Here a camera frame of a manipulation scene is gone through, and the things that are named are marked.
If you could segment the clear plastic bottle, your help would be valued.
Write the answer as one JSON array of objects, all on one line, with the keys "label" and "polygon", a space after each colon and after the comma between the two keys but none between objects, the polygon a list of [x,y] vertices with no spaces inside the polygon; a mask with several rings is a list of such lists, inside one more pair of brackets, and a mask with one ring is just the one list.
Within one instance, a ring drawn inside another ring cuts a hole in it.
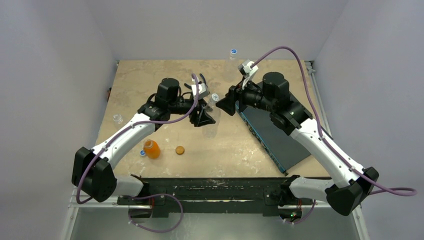
[{"label": "clear plastic bottle", "polygon": [[227,83],[233,83],[237,80],[238,65],[239,65],[239,61],[238,61],[237,54],[232,55],[229,52],[229,57],[224,64],[224,72],[223,72],[223,79]]}]

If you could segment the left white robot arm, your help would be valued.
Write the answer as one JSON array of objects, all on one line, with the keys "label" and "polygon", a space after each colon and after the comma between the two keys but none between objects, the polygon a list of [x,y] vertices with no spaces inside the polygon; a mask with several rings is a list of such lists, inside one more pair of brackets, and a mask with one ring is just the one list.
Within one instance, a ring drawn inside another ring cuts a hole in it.
[{"label": "left white robot arm", "polygon": [[139,142],[161,126],[188,118],[194,127],[215,124],[205,111],[209,95],[203,75],[191,75],[193,82],[188,98],[184,98],[180,83],[175,78],[164,78],[157,91],[150,95],[134,116],[107,140],[98,145],[81,147],[75,153],[71,176],[77,188],[76,202],[84,204],[92,199],[101,203],[111,196],[130,197],[138,205],[146,203],[149,191],[140,177],[117,177],[114,168]]}]

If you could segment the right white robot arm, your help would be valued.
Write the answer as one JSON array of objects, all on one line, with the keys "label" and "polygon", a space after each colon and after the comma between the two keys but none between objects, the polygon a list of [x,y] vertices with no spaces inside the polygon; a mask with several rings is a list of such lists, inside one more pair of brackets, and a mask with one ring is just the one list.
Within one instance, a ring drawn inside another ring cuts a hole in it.
[{"label": "right white robot arm", "polygon": [[300,143],[329,173],[330,179],[315,179],[295,175],[281,185],[281,202],[292,204],[301,198],[328,203],[342,216],[348,216],[370,195],[379,173],[373,167],[348,160],[348,155],[327,144],[331,138],[319,135],[317,119],[290,93],[290,84],[279,72],[268,72],[258,86],[231,86],[216,106],[233,116],[237,110],[252,107],[269,112],[270,120],[286,135]]}]

